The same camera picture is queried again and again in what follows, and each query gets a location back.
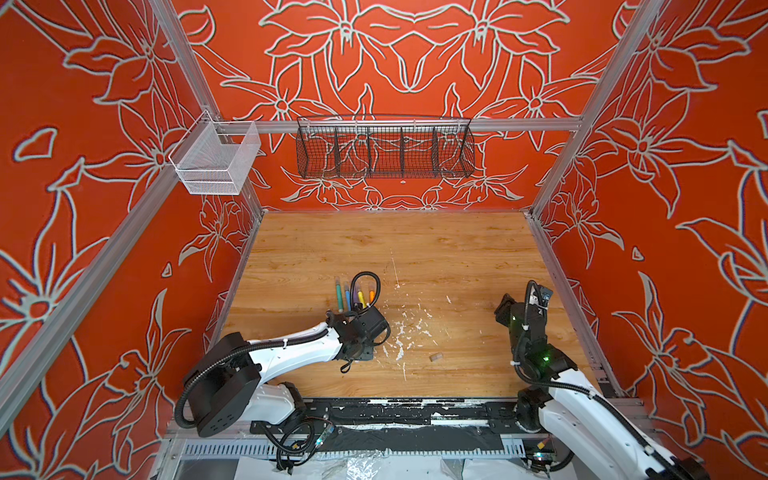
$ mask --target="wooden table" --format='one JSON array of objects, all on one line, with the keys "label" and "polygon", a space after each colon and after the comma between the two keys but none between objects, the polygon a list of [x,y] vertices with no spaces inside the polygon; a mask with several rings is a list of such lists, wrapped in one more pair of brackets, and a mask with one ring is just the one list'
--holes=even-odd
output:
[{"label": "wooden table", "polygon": [[[381,277],[377,307],[392,325],[374,360],[345,375],[341,362],[310,365],[271,383],[293,382],[306,397],[509,397],[525,387],[493,311],[504,293],[522,300],[528,280],[553,285],[520,213],[268,213],[223,334],[314,326],[337,309],[334,277],[361,270]],[[557,292],[548,319],[550,342],[594,382]]]}]

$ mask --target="scratched table surface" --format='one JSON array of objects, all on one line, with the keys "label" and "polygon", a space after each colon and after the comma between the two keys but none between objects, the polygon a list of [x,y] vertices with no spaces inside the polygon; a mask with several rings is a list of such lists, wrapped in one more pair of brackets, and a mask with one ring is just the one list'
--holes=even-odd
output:
[{"label": "scratched table surface", "polygon": [[[374,360],[345,375],[341,361],[317,363],[270,383],[293,382],[308,398],[509,397],[525,387],[493,311],[504,293],[522,300],[529,280],[553,284],[520,213],[270,212],[223,335],[269,339],[314,326],[337,310],[335,277],[362,270],[381,277],[376,306],[392,325]],[[558,292],[548,320],[550,342],[594,382]]]}]

